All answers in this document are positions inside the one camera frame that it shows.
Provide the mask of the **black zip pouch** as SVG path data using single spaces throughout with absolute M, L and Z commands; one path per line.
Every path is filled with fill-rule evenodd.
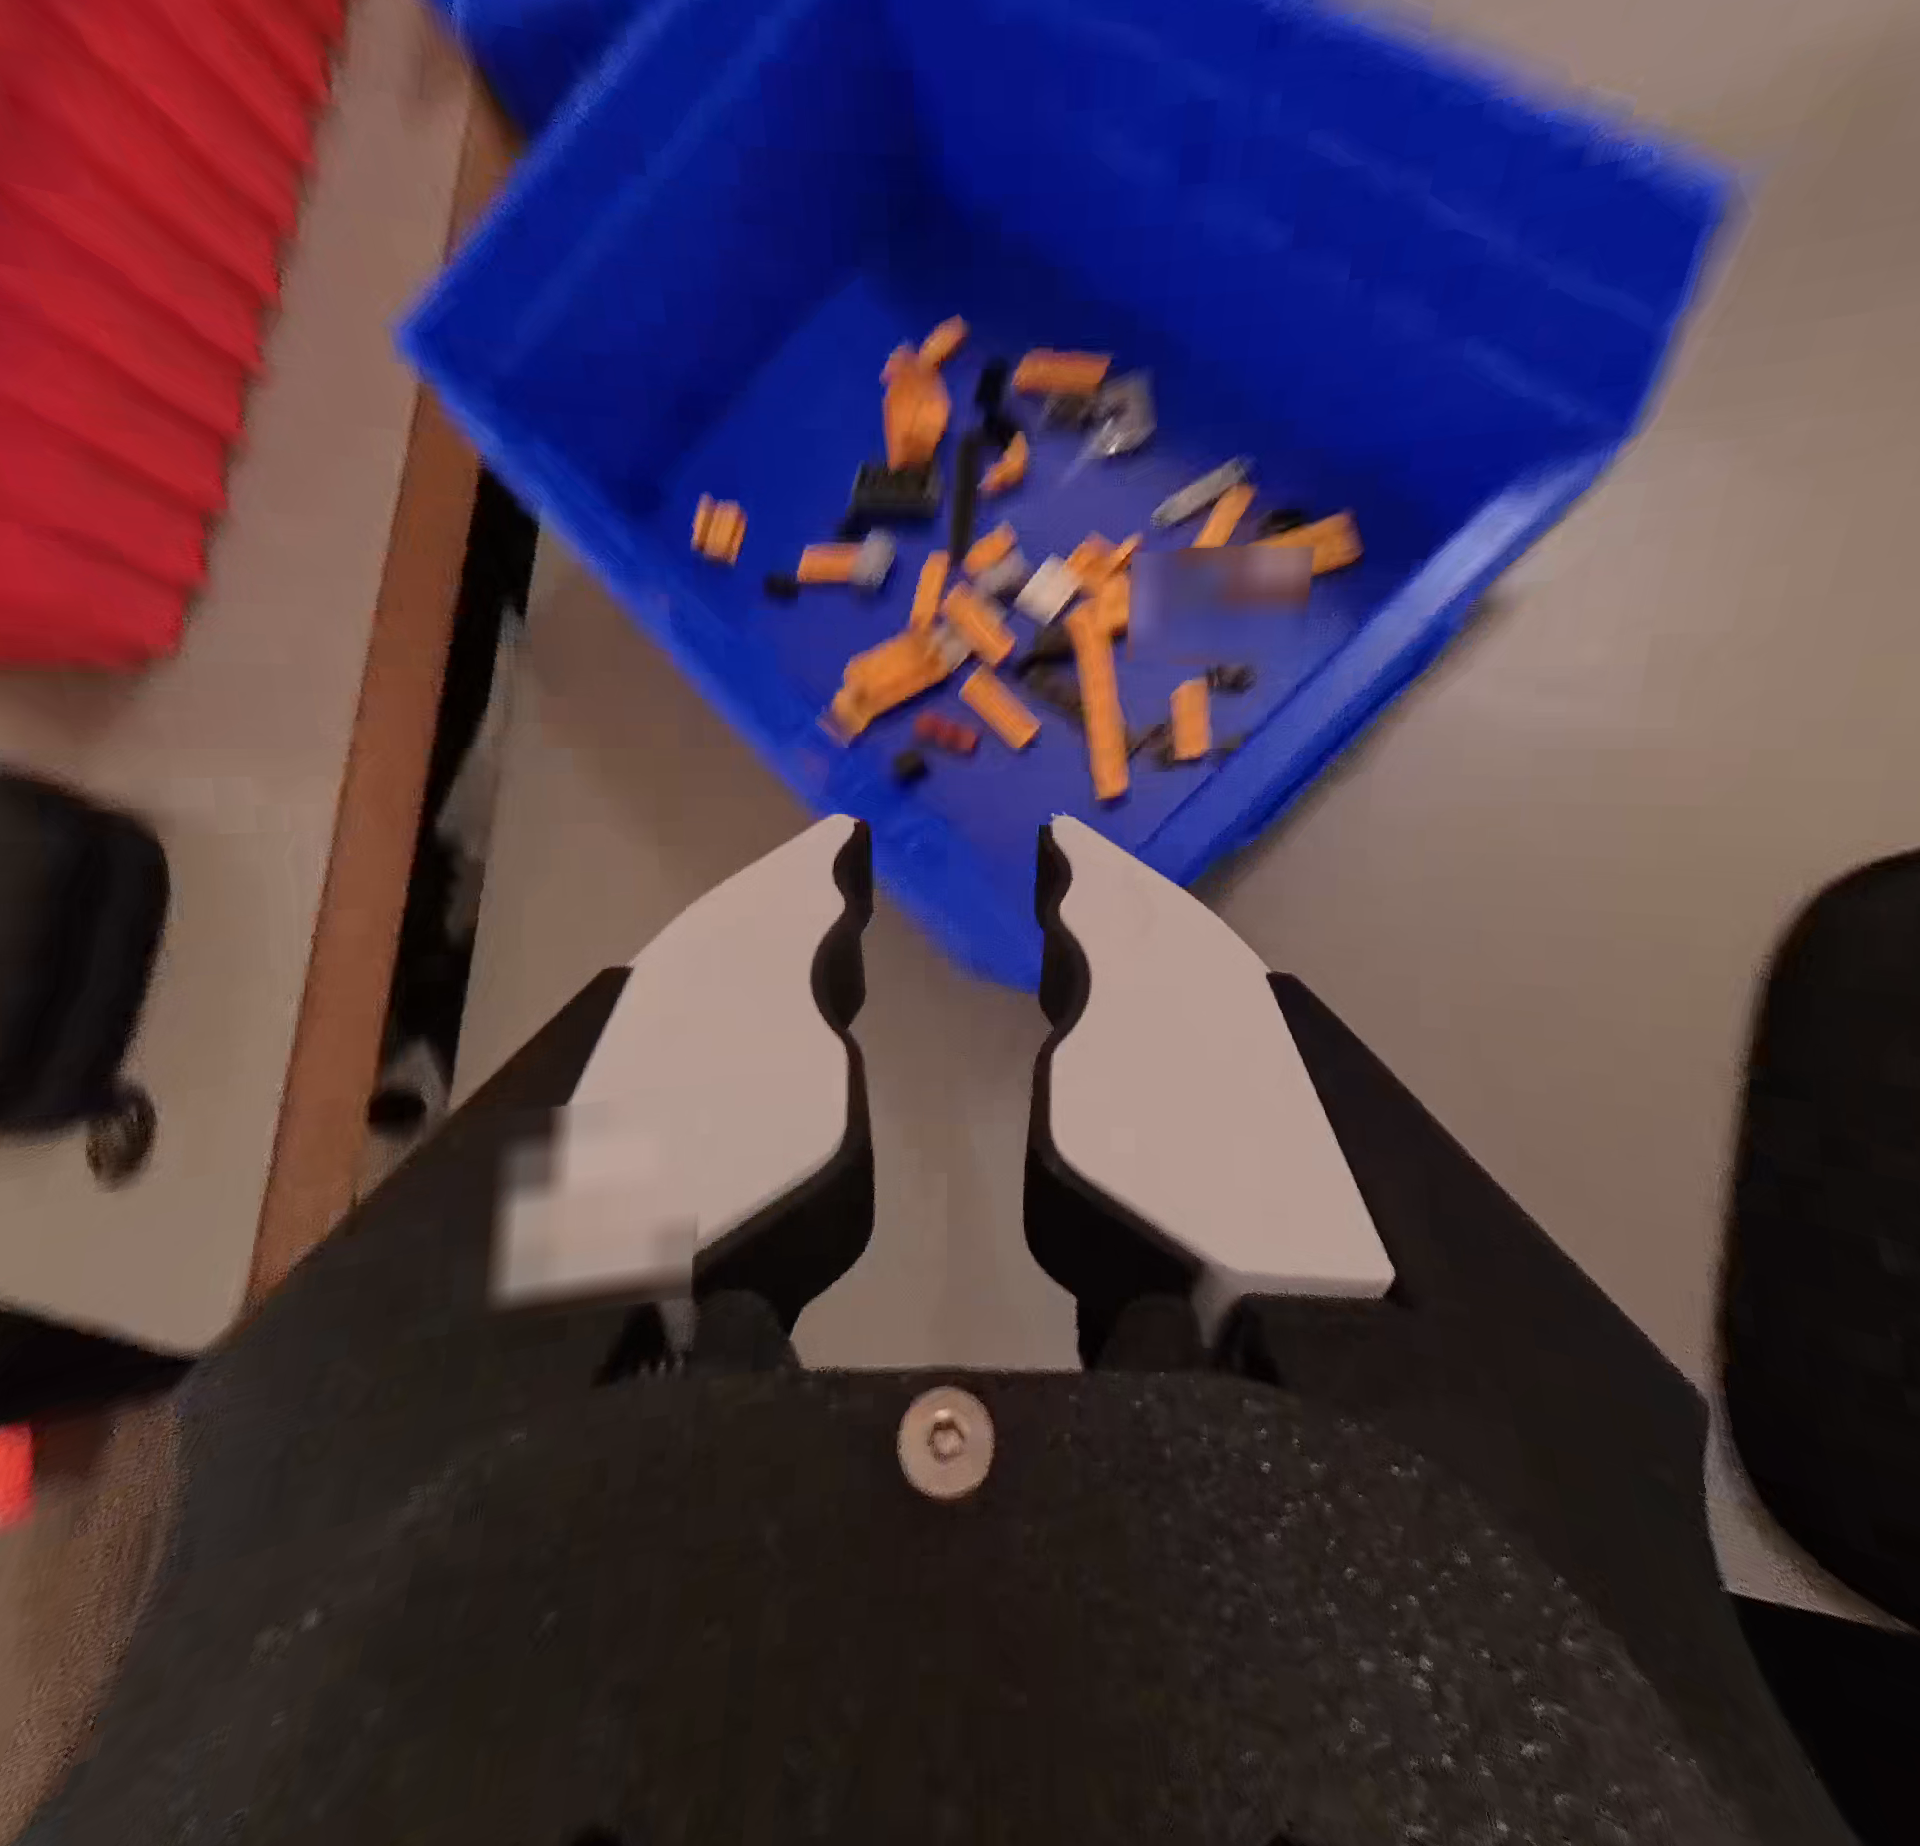
M 157 1104 L 126 1059 L 170 905 L 147 820 L 2 767 L 2 1138 L 80 1136 L 102 1188 L 152 1157 Z

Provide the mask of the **pile of toy bricks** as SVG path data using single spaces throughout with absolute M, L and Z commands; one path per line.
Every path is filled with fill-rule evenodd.
M 1130 799 L 1139 758 L 1164 769 L 1228 760 L 1244 735 L 1213 722 L 1213 702 L 1247 694 L 1257 661 L 1168 655 L 1186 672 L 1132 727 L 1123 655 L 1198 617 L 1302 608 L 1320 578 L 1362 560 L 1355 513 L 1260 507 L 1252 462 L 1234 457 L 1159 498 L 1144 530 L 1118 540 L 1090 530 L 1061 556 L 1031 557 L 1010 517 L 988 520 L 990 503 L 1019 493 L 1031 469 L 1013 402 L 1038 404 L 1048 434 L 1078 434 L 1078 463 L 1116 462 L 1154 438 L 1154 385 L 1144 372 L 1116 372 L 1107 352 L 1035 346 L 1013 364 L 984 358 L 974 417 L 955 426 L 947 364 L 971 334 L 952 313 L 887 352 L 881 451 L 860 463 L 835 536 L 760 576 L 770 604 L 799 604 L 813 590 L 875 600 L 902 563 L 904 526 L 947 520 L 946 541 L 914 569 L 904 619 L 838 672 L 829 735 L 851 744 L 906 714 L 914 741 L 892 773 L 911 789 L 936 758 L 974 758 L 984 735 L 1026 755 L 1044 706 L 1078 733 L 1099 805 Z

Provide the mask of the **person's right forearm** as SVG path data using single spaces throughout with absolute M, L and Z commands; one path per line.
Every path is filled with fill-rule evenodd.
M 1918 1627 L 1918 852 L 1819 889 L 1767 967 L 1718 1369 L 1763 1511 Z

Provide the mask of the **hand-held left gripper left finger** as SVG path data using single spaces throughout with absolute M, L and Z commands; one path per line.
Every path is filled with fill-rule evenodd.
M 630 963 L 563 1106 L 563 1291 L 827 1291 L 872 1237 L 851 1037 L 872 836 L 833 814 Z

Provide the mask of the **blue plastic bin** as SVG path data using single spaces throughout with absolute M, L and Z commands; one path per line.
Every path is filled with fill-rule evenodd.
M 1251 843 L 1585 496 L 1659 383 L 1732 175 L 1549 106 L 1335 0 L 657 0 L 556 112 L 396 340 L 508 488 L 963 970 L 1031 988 L 1038 826 L 1089 816 L 1198 883 Z M 1257 512 L 1352 513 L 1302 610 L 1198 614 L 1118 665 L 1252 665 L 1228 758 L 1094 800 L 1061 717 L 895 776 L 911 709 L 829 735 L 906 623 L 763 578 L 881 451 L 881 358 L 946 319 L 984 362 L 1109 352 L 1159 408 L 1078 463 L 1035 417 L 1002 507 L 1028 560 L 1125 540 L 1207 468 Z

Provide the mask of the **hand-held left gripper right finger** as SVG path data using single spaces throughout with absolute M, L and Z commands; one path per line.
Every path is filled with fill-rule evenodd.
M 1257 950 L 1069 814 L 1040 836 L 1038 918 L 1026 1240 L 1044 1271 L 1086 1311 L 1383 1301 L 1393 1258 Z

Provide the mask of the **grey desk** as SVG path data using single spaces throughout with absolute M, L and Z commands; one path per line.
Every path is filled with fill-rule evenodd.
M 1918 849 L 1918 0 L 1358 0 L 1739 171 L 1659 408 L 1204 899 L 1709 1392 L 1747 1032 L 1819 886 Z M 803 826 L 540 536 L 453 1104 Z M 875 1234 L 807 1361 L 1066 1369 L 1021 1240 L 1031 993 L 867 929 Z

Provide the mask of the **red plastic bin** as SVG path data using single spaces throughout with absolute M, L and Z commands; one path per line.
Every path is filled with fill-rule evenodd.
M 2 0 L 2 668 L 178 647 L 349 0 Z

